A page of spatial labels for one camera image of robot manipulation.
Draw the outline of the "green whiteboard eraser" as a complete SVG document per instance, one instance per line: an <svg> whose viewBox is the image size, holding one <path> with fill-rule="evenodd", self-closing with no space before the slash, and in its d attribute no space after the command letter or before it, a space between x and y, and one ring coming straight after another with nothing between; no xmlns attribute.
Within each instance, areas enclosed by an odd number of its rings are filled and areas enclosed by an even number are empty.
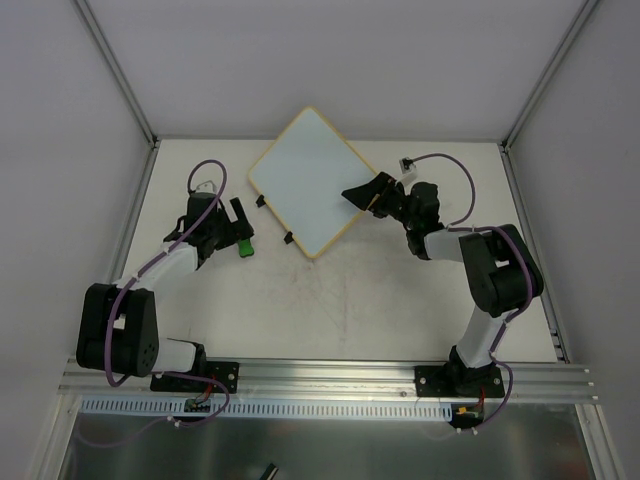
<svg viewBox="0 0 640 480"><path fill-rule="evenodd" d="M250 239L242 239L237 242L238 253L241 258L248 258L254 255L255 250Z"/></svg>

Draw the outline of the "yellow framed whiteboard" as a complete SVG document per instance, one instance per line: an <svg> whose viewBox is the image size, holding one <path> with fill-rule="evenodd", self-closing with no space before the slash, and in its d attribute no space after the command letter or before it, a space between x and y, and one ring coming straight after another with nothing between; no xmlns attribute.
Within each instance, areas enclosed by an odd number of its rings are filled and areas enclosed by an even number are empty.
<svg viewBox="0 0 640 480"><path fill-rule="evenodd" d="M342 196L375 168L314 107L285 127L248 180L306 257L321 256L362 214Z"/></svg>

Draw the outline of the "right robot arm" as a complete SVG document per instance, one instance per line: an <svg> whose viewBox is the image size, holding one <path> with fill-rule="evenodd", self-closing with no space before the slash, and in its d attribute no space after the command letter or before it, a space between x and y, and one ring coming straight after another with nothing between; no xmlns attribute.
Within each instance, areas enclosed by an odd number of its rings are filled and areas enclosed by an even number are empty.
<svg viewBox="0 0 640 480"><path fill-rule="evenodd" d="M410 190L386 173L343 197L377 218L392 217L404 227L410 252L421 260L460 263L474 301L462 338L439 367L414 369L421 398L504 398L504 383L495 353L508 325L544 290L544 281L518 229L447 227L439 215L438 188L418 182Z"/></svg>

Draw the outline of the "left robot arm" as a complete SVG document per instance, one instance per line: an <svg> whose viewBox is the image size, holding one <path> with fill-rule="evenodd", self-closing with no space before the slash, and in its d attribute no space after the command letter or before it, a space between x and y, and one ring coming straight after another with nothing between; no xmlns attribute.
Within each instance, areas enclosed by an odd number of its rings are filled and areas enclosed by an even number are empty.
<svg viewBox="0 0 640 480"><path fill-rule="evenodd" d="M218 195L191 192L186 213L155 256L128 277L87 289L76 347L80 367L103 371L113 386L129 377L159 375L152 381L152 387L158 389L158 383L171 373L188 390L206 384L212 368L205 347L160 337L157 306L213 253L233 245L242 258L254 253L254 229L241 200L232 198L230 206L234 220Z"/></svg>

